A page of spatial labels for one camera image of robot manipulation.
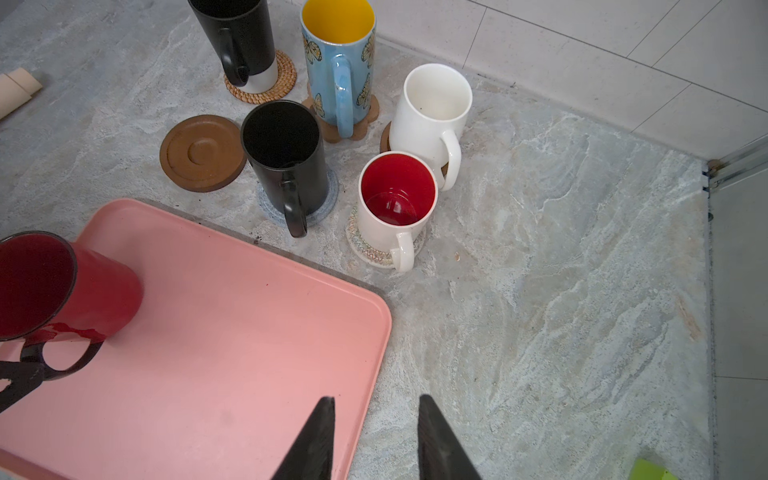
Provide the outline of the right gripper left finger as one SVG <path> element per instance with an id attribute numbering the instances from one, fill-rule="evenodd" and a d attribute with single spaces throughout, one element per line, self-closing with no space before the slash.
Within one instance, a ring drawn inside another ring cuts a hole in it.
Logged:
<path id="1" fill-rule="evenodd" d="M 335 399 L 321 397 L 272 480 L 329 480 L 333 468 L 334 434 Z"/>

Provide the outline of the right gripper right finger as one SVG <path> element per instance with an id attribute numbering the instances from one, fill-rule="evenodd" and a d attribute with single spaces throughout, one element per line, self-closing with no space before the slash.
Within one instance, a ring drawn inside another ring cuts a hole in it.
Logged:
<path id="1" fill-rule="evenodd" d="M 481 476 L 432 396 L 419 398 L 417 423 L 420 479 L 475 479 Z"/>

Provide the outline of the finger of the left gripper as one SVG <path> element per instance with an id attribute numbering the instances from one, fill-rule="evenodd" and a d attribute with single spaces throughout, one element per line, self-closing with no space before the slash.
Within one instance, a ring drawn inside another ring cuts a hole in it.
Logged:
<path id="1" fill-rule="evenodd" d="M 24 347 L 18 362 L 2 360 L 1 380 L 7 382 L 1 388 L 1 412 L 5 412 L 40 387 L 45 380 L 42 345 Z"/>

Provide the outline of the multicolour woven round coaster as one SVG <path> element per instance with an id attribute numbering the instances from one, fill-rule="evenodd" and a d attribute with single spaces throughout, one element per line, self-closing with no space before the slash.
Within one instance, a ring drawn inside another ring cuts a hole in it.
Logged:
<path id="1" fill-rule="evenodd" d="M 352 250 L 368 264 L 404 273 L 414 268 L 429 220 L 430 216 L 426 216 L 412 224 L 394 225 L 358 203 L 351 211 L 345 234 Z"/>

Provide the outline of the grey-blue woven round coaster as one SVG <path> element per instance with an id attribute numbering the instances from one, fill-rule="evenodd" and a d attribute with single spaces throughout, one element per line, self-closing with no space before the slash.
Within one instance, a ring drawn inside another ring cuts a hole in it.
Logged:
<path id="1" fill-rule="evenodd" d="M 325 219 L 333 210 L 339 194 L 339 181 L 333 169 L 327 170 L 328 195 L 320 208 L 307 216 L 307 226 L 313 227 Z M 261 184 L 257 185 L 258 203 L 265 215 L 276 225 L 286 227 L 284 214 L 274 207 Z"/>

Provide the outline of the white mug red inside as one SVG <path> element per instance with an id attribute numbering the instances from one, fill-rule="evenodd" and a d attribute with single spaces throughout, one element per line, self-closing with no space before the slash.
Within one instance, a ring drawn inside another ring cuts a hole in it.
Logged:
<path id="1" fill-rule="evenodd" d="M 414 266 L 415 239 L 438 200 L 431 168 L 415 155 L 389 151 L 371 159 L 358 181 L 357 223 L 364 241 L 390 255 L 394 268 Z"/>

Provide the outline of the dark brown wooden coaster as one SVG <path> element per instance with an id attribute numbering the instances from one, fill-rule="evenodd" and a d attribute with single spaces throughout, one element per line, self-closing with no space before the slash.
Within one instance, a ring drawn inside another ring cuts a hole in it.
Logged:
<path id="1" fill-rule="evenodd" d="M 166 176 L 184 190 L 221 189 L 240 175 L 246 163 L 240 127 L 217 115 L 190 117 L 167 133 L 159 161 Z"/>

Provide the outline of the black mug front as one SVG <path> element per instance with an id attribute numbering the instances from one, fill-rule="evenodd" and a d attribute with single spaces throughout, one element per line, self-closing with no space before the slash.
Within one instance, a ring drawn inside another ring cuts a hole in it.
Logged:
<path id="1" fill-rule="evenodd" d="M 306 236 L 308 217 L 323 206 L 330 190 L 316 116 L 290 100 L 261 104 L 242 122 L 241 144 L 291 236 Z"/>

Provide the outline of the black mug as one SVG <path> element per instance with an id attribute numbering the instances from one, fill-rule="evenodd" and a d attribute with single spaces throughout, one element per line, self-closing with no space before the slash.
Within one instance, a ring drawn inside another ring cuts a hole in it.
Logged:
<path id="1" fill-rule="evenodd" d="M 239 90 L 260 94 L 278 79 L 267 0 L 190 0 L 227 80 Z"/>
<path id="2" fill-rule="evenodd" d="M 242 122 L 241 144 L 291 236 L 306 236 L 308 217 L 323 206 L 330 190 L 316 116 L 290 100 L 261 104 Z"/>

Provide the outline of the paw shaped cork coaster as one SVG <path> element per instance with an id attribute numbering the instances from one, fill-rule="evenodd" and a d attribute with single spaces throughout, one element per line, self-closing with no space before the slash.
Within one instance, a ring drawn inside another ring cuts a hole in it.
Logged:
<path id="1" fill-rule="evenodd" d="M 338 132 L 338 128 L 329 124 L 325 120 L 321 119 L 315 112 L 314 101 L 311 98 L 306 98 L 302 101 L 302 104 L 307 107 L 314 115 L 319 125 L 321 137 L 328 143 L 336 144 L 343 140 Z M 368 114 L 363 120 L 358 122 L 353 127 L 353 134 L 349 137 L 350 141 L 363 140 L 367 136 L 369 124 L 376 121 L 380 113 L 379 102 L 375 95 L 372 96 L 371 105 Z"/>

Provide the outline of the woven rattan round coaster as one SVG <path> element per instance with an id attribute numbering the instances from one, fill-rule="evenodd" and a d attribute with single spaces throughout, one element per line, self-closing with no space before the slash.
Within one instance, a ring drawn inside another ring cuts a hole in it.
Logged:
<path id="1" fill-rule="evenodd" d="M 277 79 L 275 85 L 262 93 L 245 92 L 233 86 L 227 78 L 224 78 L 224 83 L 231 95 L 248 104 L 260 105 L 279 100 L 289 94 L 295 86 L 297 71 L 291 58 L 282 50 L 276 51 L 276 67 Z"/>

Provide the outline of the yellow inside mug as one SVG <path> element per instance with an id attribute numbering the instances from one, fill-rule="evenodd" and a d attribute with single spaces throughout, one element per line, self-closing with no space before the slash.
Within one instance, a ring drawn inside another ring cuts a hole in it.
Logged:
<path id="1" fill-rule="evenodd" d="M 315 112 L 350 138 L 370 109 L 374 10 L 366 0 L 308 0 L 301 28 Z"/>

